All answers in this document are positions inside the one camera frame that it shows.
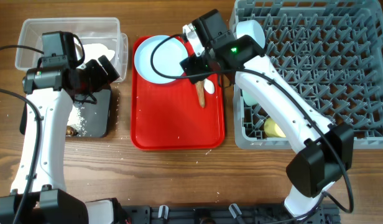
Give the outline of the light blue plate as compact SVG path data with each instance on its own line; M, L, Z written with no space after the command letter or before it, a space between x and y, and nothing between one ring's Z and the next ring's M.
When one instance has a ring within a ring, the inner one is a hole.
M154 48L160 44L167 35L156 35L143 41L136 49L134 65L138 74L146 81L155 84L173 82L173 78L165 78L156 74L151 67L150 57ZM176 38L172 38L162 44L153 57L156 70L164 75L179 77L183 74L180 62L188 57L186 47Z

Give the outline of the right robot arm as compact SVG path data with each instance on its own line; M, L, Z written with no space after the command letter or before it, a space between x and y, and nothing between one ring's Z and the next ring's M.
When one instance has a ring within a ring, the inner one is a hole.
M182 62L189 78L226 75L255 98L284 132L296 153L286 167L292 183L284 201L289 214L305 218L325 197L352 213L354 197L347 171L353 158L353 128L334 124L313 109L279 75L263 44L253 37L222 34L202 41L183 34L181 38L193 50L203 49Z

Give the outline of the white plastic spoon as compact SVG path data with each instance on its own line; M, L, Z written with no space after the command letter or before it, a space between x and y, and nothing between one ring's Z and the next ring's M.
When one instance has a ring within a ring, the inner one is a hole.
M215 86L214 86L214 83L211 81L211 80L209 80L209 79L205 79L204 80L204 89L205 89L205 91L208 93L208 94L210 94L210 95L212 95L214 92L215 92Z

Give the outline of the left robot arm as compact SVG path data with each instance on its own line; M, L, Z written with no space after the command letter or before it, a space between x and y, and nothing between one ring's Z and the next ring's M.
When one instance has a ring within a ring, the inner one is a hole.
M10 194L0 197L0 223L123 223L115 198L82 202L67 193L63 157L67 122L81 95L95 104L95 92L118 78L106 56L80 61L65 55L42 58L23 80L27 124L21 163Z

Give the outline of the brown carrot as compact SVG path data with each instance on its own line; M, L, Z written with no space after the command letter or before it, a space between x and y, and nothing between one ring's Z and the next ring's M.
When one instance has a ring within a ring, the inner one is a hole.
M204 83L203 81L198 81L195 83L196 93L198 96L199 104L202 108L205 107L205 96L204 96Z

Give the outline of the white tissue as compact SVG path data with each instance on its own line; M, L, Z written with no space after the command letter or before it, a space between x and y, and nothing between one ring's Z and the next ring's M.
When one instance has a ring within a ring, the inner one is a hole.
M83 48L85 50L84 64L92 59L98 60L102 55L105 55L108 60L112 60L115 56L115 51L108 49L103 44L85 44L83 45Z

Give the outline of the brown food scrap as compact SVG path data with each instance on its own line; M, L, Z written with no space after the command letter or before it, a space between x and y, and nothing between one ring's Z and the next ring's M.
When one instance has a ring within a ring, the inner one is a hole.
M78 131L71 127L71 126L67 126L66 128L66 135L67 136L77 136L78 135Z

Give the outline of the yellow cup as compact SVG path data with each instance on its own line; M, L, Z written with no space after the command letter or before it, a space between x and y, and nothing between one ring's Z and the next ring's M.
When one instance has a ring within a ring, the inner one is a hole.
M286 135L279 125L272 119L267 118L264 123L264 132L268 138L285 138Z

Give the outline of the light blue bowl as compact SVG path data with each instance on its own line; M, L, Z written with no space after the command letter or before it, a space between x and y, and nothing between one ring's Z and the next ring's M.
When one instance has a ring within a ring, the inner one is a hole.
M236 26L236 37L244 35L252 37L262 48L265 47L265 34L261 25L255 20L242 21Z

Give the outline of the green bowl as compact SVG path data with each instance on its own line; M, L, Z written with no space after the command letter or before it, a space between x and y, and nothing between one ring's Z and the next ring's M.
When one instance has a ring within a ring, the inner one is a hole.
M255 100L255 98L253 96L251 96L245 90L242 90L242 97L244 99L245 104L248 106L254 106L254 105L258 104L257 100Z

